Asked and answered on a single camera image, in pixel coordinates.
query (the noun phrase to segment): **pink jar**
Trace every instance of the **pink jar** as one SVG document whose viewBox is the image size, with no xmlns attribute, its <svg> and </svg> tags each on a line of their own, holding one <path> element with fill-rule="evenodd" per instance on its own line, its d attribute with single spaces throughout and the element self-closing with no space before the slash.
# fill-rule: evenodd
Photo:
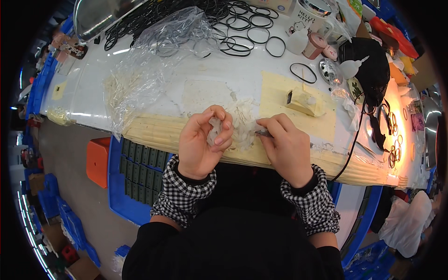
<svg viewBox="0 0 448 280">
<path fill-rule="evenodd" d="M 326 47 L 327 40 L 319 33 L 313 32 L 308 35 L 308 44 L 302 54 L 308 59 L 315 59 Z"/>
</svg>

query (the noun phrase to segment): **hello kitty mug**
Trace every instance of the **hello kitty mug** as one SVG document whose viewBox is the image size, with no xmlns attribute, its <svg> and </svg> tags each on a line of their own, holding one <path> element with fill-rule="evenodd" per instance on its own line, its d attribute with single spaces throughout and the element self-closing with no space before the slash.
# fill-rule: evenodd
<svg viewBox="0 0 448 280">
<path fill-rule="evenodd" d="M 288 35 L 303 29 L 309 21 L 312 21 L 308 34 L 317 32 L 324 24 L 328 25 L 327 34 L 331 34 L 334 26 L 326 22 L 327 17 L 332 13 L 330 5 L 324 0 L 296 0 L 296 7 L 286 21 L 285 31 Z"/>
</svg>

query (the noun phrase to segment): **gray floor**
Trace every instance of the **gray floor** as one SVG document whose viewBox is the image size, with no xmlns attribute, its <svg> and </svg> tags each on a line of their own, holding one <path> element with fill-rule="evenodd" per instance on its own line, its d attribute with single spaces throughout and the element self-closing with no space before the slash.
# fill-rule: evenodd
<svg viewBox="0 0 448 280">
<path fill-rule="evenodd" d="M 86 238 L 101 262 L 101 274 L 108 280 L 118 280 L 121 277 L 112 270 L 114 251 L 124 244 L 131 246 L 138 227 L 110 210 L 108 190 L 92 182 L 86 174 L 88 142 L 108 136 L 94 129 L 78 125 L 65 127 L 45 120 L 38 138 L 45 173 L 57 177 L 61 197 L 81 219 Z"/>
</svg>

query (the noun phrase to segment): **workbench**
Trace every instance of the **workbench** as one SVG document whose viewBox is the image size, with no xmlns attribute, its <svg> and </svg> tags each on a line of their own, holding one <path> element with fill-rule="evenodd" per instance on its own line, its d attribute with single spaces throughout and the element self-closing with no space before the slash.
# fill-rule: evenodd
<svg viewBox="0 0 448 280">
<path fill-rule="evenodd" d="M 274 26 L 270 28 L 271 36 L 278 36 L 284 41 L 288 39 L 288 35 L 283 28 L 284 21 L 287 18 L 287 16 L 280 15 L 278 19 L 274 19 Z M 246 30 L 229 30 L 229 36 L 245 36 L 245 33 Z M 119 39 L 118 43 L 108 52 L 104 51 L 104 36 L 102 36 L 102 40 L 98 45 L 93 44 L 93 42 L 89 43 L 89 50 L 86 56 L 82 60 L 76 60 L 74 62 L 68 75 L 65 76 L 56 73 L 53 76 L 48 92 L 43 97 L 40 113 L 46 115 L 48 110 L 62 108 L 67 111 L 70 119 L 75 120 L 79 125 L 109 131 L 109 122 L 103 100 L 102 81 L 110 75 L 110 71 L 125 57 L 131 42 L 132 36 L 126 35 Z M 272 43 L 270 45 L 271 52 L 281 52 L 282 48 L 283 45 L 280 44 L 276 45 Z M 303 55 L 294 55 L 287 50 L 281 58 L 274 58 L 268 54 L 265 46 L 260 44 L 255 44 L 254 50 L 252 50 L 248 57 L 228 56 L 219 51 L 203 59 L 197 59 L 191 56 L 176 68 L 171 81 L 166 87 L 166 93 L 161 95 L 155 103 L 147 106 L 146 111 L 142 113 L 175 117 L 184 116 L 185 106 L 182 108 L 179 104 L 182 104 L 182 95 L 185 87 L 189 85 L 192 88 L 193 82 L 200 82 L 198 87 L 202 87 L 202 89 L 205 87 L 206 91 L 207 82 L 215 82 L 215 84 L 210 85 L 210 91 L 206 93 L 206 99 L 216 101 L 217 104 L 225 101 L 225 99 L 222 99 L 219 91 L 215 92 L 212 90 L 214 89 L 212 86 L 216 86 L 217 82 L 225 83 L 226 87 L 234 91 L 239 99 L 251 97 L 255 102 L 259 103 L 263 81 L 262 71 L 298 80 L 289 70 L 289 66 L 295 62 L 309 65 L 316 73 L 317 82 L 313 85 L 307 84 L 307 86 L 312 86 L 330 95 L 330 86 L 324 81 L 318 71 L 318 63 L 322 58 L 323 56 L 319 55 L 316 59 L 309 60 Z M 311 74 L 305 73 L 305 78 L 312 80 L 311 77 Z M 65 86 L 63 92 L 53 94 L 55 88 L 62 84 Z M 345 81 L 342 86 L 348 90 Z M 407 187 L 424 189 L 426 188 L 426 184 L 415 184 L 418 174 L 428 176 L 423 169 L 424 167 L 421 165 L 421 154 L 416 154 L 414 161 L 410 160 L 409 147 L 411 147 L 413 142 L 416 142 L 416 134 L 412 132 L 411 118 L 409 117 L 407 121 L 404 119 L 403 105 L 396 92 L 388 89 L 385 98 L 391 105 L 391 111 L 396 115 L 399 127 L 398 133 L 403 137 L 403 151 L 400 162 L 396 163 L 395 168 L 388 167 L 387 155 L 383 155 L 383 152 L 373 143 L 369 135 L 371 134 L 371 126 L 366 116 L 362 120 L 357 141 L 370 148 L 376 154 L 376 157 L 373 159 L 362 147 L 355 145 L 351 162 L 365 162 L 372 166 L 382 168 L 388 174 L 392 175 L 392 181 L 395 175 L 407 177 L 409 179 Z M 330 152 L 335 155 L 344 155 L 346 158 L 355 135 L 354 132 L 348 131 L 350 123 L 351 119 L 347 111 L 342 107 L 342 100 L 339 100 L 336 106 L 334 140 L 329 141 L 317 137 L 313 135 L 313 132 L 308 131 L 310 140 L 314 144 L 312 148 L 314 152 Z M 385 122 L 382 122 L 381 125 L 382 131 L 387 131 Z"/>
</svg>

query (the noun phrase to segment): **white table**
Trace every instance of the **white table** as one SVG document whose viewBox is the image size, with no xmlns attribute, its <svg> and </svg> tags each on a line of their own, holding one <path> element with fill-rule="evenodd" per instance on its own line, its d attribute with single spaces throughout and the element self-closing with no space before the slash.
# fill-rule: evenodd
<svg viewBox="0 0 448 280">
<path fill-rule="evenodd" d="M 270 28 L 271 36 L 281 37 L 284 41 L 288 39 L 288 35 L 283 29 L 283 23 L 286 18 L 286 16 L 280 15 L 278 19 L 274 19 L 274 26 Z M 246 36 L 246 32 L 246 30 L 229 30 L 228 35 Z M 71 119 L 76 120 L 78 124 L 110 130 L 103 101 L 102 80 L 108 77 L 110 70 L 114 69 L 125 57 L 129 45 L 132 42 L 132 36 L 127 35 L 119 39 L 118 43 L 108 52 L 104 51 L 104 38 L 102 35 L 102 41 L 99 45 L 95 45 L 93 42 L 88 44 L 89 50 L 86 56 L 73 64 L 67 76 L 60 74 L 54 75 L 48 88 L 48 93 L 43 98 L 40 113 L 46 114 L 50 108 L 62 107 L 70 113 Z M 275 42 L 272 41 L 272 44 L 269 43 L 271 52 L 283 48 L 278 42 L 278 40 L 275 40 Z M 161 95 L 154 104 L 148 106 L 146 111 L 155 114 L 180 116 L 182 108 L 179 108 L 178 104 L 182 103 L 184 83 L 187 80 L 226 82 L 227 87 L 236 92 L 239 98 L 253 97 L 255 100 L 260 101 L 262 84 L 261 71 L 264 70 L 289 78 L 295 78 L 289 71 L 289 66 L 295 62 L 309 65 L 316 73 L 318 79 L 312 86 L 330 94 L 328 89 L 329 85 L 320 76 L 318 71 L 318 63 L 321 59 L 322 55 L 319 55 L 315 60 L 309 60 L 303 55 L 297 56 L 287 50 L 281 58 L 274 58 L 267 53 L 264 45 L 259 44 L 255 45 L 255 49 L 252 50 L 248 57 L 243 58 L 228 56 L 221 52 L 212 53 L 204 59 L 190 57 L 177 67 L 172 80 L 166 87 L 166 94 Z M 53 89 L 56 85 L 64 81 L 67 81 L 67 85 L 62 98 L 58 100 L 52 99 Z M 389 90 L 388 88 L 385 98 L 390 103 L 391 109 L 396 115 L 399 127 L 398 133 L 404 139 L 401 161 L 396 163 L 394 169 L 388 168 L 387 160 L 383 163 L 383 157 L 386 159 L 387 157 L 383 155 L 383 152 L 378 149 L 377 145 L 373 143 L 369 136 L 371 127 L 367 115 L 363 117 L 361 131 L 359 132 L 357 141 L 369 147 L 377 156 L 373 159 L 363 148 L 356 145 L 351 160 L 364 160 L 377 166 L 382 165 L 384 169 L 388 169 L 389 174 L 408 176 L 408 187 L 425 189 L 426 185 L 413 185 L 416 174 L 420 174 L 421 172 L 421 155 L 417 154 L 415 161 L 410 160 L 409 149 L 411 143 L 416 142 L 416 134 L 412 133 L 410 114 L 408 120 L 405 121 L 400 97 L 393 90 Z M 313 135 L 310 135 L 310 138 L 315 144 L 313 148 L 328 149 L 346 155 L 351 148 L 355 133 L 348 131 L 351 119 L 342 107 L 342 100 L 338 102 L 336 116 L 336 132 L 333 142 L 325 141 Z M 384 133 L 387 131 L 385 121 L 382 121 L 382 131 Z M 389 148 L 396 137 L 387 137 L 388 139 L 384 146 Z"/>
</svg>

